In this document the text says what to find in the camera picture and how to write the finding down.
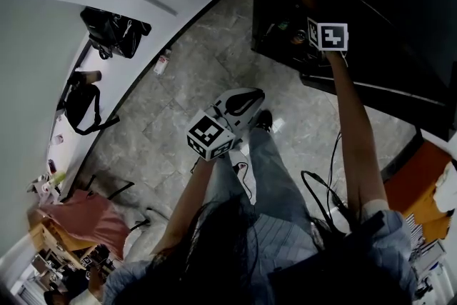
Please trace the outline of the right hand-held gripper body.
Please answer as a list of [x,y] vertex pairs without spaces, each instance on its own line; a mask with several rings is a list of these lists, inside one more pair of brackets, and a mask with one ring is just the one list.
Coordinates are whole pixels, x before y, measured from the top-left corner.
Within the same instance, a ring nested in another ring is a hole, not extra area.
[[318,23],[307,18],[308,40],[319,51],[347,51],[348,24]]

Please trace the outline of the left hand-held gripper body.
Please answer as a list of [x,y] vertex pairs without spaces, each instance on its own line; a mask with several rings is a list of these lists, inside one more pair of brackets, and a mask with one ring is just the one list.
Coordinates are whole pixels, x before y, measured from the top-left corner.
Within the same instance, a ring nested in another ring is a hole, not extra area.
[[218,104],[217,100],[206,110],[199,110],[186,127],[187,145],[206,161],[231,150],[255,116],[233,117]]

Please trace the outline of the black mini fridge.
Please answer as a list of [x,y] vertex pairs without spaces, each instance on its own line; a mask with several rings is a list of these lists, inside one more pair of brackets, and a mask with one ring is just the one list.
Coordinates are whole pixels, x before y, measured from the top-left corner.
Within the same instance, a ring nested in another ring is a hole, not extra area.
[[[303,84],[333,93],[331,67],[307,41],[307,18],[348,24],[344,58],[362,102],[438,138],[457,133],[457,0],[254,0],[252,47],[290,66]],[[287,30],[278,24],[289,20]]]

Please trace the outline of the person's right forearm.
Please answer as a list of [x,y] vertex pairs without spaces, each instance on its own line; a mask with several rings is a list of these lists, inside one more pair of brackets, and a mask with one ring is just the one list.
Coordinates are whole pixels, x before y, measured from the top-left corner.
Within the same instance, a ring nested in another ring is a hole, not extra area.
[[388,209],[373,129],[342,55],[327,51],[326,58],[338,99],[348,208],[366,219],[375,209]]

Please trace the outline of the person's left forearm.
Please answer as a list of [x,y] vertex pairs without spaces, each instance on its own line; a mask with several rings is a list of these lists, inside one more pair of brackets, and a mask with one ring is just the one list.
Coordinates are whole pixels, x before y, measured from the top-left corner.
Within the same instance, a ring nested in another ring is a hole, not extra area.
[[194,172],[167,223],[165,232],[152,250],[151,256],[168,256],[181,245],[184,245],[185,248],[190,246],[199,215],[204,207],[204,199],[214,166],[220,161],[222,161],[221,158],[212,161],[198,159]]

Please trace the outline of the person's dark shoe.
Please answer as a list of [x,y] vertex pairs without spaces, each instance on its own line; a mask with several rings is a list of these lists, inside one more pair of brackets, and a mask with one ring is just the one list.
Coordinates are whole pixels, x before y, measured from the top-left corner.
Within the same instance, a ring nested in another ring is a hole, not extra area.
[[270,132],[273,126],[273,117],[272,113],[267,110],[262,110],[258,115],[256,123],[254,125],[255,128],[263,129],[266,132]]

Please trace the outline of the person's light blue jeans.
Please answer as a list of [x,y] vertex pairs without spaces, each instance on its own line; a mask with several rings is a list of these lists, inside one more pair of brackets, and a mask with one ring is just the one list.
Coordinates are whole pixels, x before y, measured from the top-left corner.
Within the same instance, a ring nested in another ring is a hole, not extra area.
[[260,215],[267,215],[310,231],[311,222],[304,198],[284,166],[271,134],[260,128],[252,129],[248,146],[256,182],[256,203],[251,204],[228,154],[214,159],[205,202],[221,204],[237,196],[251,222]]

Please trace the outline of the small white bottle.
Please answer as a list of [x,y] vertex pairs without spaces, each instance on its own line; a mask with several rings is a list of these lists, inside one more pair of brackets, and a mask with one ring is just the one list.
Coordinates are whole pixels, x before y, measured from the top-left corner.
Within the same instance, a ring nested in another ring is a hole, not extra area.
[[162,75],[169,63],[169,60],[170,60],[170,56],[171,56],[171,50],[170,49],[166,49],[164,52],[161,53],[161,55],[158,57],[155,65],[154,65],[154,68],[153,68],[153,72],[156,74],[156,75]]

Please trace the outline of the black waist bag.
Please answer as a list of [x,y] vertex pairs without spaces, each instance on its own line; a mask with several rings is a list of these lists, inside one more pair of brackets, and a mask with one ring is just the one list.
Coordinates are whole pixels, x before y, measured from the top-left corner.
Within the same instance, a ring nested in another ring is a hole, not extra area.
[[[95,131],[107,129],[120,122],[119,116],[115,116],[113,119],[103,124],[101,123],[100,95],[99,88],[93,84],[71,87],[64,101],[64,112],[70,126],[77,134],[86,136]],[[94,102],[94,122],[87,129],[81,130],[79,124],[85,117],[92,102]]]

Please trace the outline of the black backpack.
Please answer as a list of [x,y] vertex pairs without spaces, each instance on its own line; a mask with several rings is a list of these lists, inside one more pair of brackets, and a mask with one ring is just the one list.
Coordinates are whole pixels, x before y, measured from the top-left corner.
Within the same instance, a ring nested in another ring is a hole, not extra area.
[[89,32],[92,46],[103,60],[114,54],[132,59],[141,38],[151,32],[148,23],[88,6],[80,17]]

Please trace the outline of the orange sofa chair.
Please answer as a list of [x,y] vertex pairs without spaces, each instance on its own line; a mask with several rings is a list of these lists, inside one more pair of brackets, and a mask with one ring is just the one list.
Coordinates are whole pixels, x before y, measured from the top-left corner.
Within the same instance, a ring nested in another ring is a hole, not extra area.
[[403,217],[413,214],[417,224],[424,224],[445,216],[433,199],[436,181],[443,173],[451,155],[429,141],[386,183],[385,190],[390,209]]

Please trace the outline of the wooden furniture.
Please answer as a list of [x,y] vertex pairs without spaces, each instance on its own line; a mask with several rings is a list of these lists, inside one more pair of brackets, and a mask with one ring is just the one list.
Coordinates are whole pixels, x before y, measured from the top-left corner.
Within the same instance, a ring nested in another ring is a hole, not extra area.
[[47,216],[34,211],[28,216],[29,235],[37,251],[50,250],[59,259],[82,267],[81,260],[87,257],[97,243],[67,233]]

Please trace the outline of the person's blue striped shirt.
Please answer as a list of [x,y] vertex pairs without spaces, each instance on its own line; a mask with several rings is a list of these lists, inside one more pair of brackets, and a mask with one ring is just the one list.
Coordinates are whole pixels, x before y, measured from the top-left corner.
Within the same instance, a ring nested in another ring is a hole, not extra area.
[[[374,234],[368,257],[387,270],[394,281],[412,295],[416,276],[408,260],[411,255],[411,230],[397,211],[388,210],[385,203],[372,201],[363,207],[363,223],[374,214],[383,214],[383,227]],[[273,305],[273,289],[268,275],[276,268],[285,269],[318,253],[311,232],[290,221],[260,215],[248,233],[249,260],[257,260],[251,277],[250,294],[255,305]],[[103,305],[115,305],[116,297],[128,285],[146,274],[150,261],[137,261],[109,275],[103,295]]]

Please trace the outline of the white cloth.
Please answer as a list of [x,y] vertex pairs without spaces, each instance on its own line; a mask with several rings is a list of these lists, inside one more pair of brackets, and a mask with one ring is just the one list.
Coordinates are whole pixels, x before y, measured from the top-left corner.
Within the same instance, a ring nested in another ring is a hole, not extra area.
[[436,181],[433,199],[442,213],[457,209],[457,170],[452,161]]

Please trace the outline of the black white striped cushion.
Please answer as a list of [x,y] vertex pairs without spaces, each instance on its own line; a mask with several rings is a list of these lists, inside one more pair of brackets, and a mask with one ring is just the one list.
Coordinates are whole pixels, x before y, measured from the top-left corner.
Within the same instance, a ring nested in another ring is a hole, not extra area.
[[448,216],[417,224],[413,214],[406,217],[406,223],[411,229],[411,259],[415,261],[425,255],[438,241],[444,240],[448,234],[451,218]]

